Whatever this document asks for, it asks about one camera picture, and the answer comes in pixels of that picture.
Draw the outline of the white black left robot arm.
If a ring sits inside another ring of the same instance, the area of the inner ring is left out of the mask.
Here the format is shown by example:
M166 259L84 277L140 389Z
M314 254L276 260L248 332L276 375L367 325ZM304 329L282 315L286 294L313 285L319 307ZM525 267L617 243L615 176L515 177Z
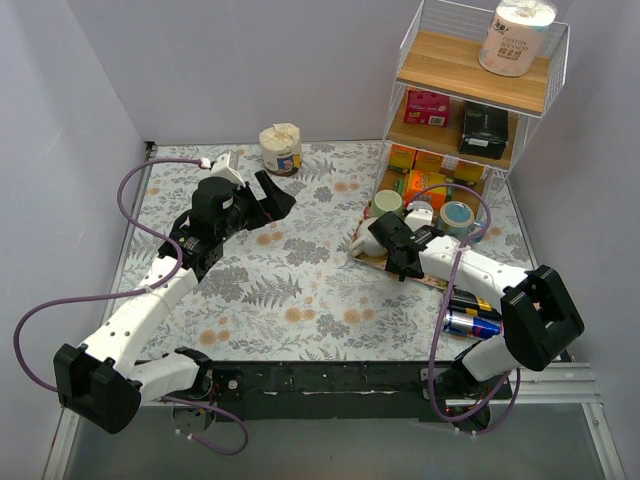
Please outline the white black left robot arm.
M284 219L296 203L266 171L256 173L265 198L228 174L198 183L191 207L172 226L140 286L79 346L63 345L53 365L60 403L104 431L122 431L139 407L167 394L205 398L214 384L212 362L180 347L165 357L140 363L139 354L173 308L222 258L234 234Z

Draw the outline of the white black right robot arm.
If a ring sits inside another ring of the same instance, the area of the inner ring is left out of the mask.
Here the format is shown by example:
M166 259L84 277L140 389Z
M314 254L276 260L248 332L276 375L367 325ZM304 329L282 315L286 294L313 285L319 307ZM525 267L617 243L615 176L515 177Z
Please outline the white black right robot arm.
M422 226L413 231L393 213L368 227L388 251L385 269L404 278L426 275L486 301L502 320L502 331L459 354L434 377L434 396L475 397L494 377L516 369L540 372L584 333L583 320L559 273L541 265L535 270L492 260L444 232Z

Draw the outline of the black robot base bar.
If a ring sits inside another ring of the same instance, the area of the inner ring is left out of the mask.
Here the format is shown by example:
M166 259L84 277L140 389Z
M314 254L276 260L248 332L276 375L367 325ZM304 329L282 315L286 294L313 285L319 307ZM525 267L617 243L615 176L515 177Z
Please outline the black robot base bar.
M438 422L425 361L217 361L209 398L243 420Z

